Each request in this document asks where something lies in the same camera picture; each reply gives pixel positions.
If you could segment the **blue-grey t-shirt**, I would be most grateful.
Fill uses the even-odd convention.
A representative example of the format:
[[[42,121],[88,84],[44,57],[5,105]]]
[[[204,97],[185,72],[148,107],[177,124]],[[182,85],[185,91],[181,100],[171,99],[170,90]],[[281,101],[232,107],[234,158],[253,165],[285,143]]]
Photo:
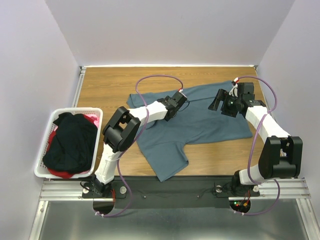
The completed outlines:
[[[218,90],[231,90],[230,81],[198,85],[182,92],[188,102],[169,121],[146,125],[137,144],[158,180],[164,182],[188,166],[186,144],[206,144],[252,137],[248,122],[241,116],[230,117],[209,110]]]

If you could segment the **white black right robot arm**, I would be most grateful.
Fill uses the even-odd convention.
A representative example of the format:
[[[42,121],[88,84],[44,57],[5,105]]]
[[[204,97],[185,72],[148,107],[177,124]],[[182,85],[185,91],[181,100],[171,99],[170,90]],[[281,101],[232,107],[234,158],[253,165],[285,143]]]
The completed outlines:
[[[256,185],[268,180],[299,176],[302,139],[283,130],[270,115],[263,101],[255,99],[252,91],[232,95],[227,90],[219,89],[208,108],[212,111],[221,109],[221,113],[229,117],[241,114],[254,126],[254,138],[260,137],[264,143],[258,163],[254,166],[249,164],[246,169],[236,171],[227,184],[216,184],[216,194],[241,196],[251,193]]]

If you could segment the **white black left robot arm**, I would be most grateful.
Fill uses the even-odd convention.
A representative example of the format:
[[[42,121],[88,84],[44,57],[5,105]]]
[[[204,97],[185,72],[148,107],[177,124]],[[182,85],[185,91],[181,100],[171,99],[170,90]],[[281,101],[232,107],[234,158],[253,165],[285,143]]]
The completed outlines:
[[[142,107],[119,107],[102,130],[103,152],[99,166],[92,176],[93,191],[100,197],[108,196],[117,163],[146,125],[159,120],[169,121],[187,101],[184,94],[176,92],[172,97],[166,96]]]

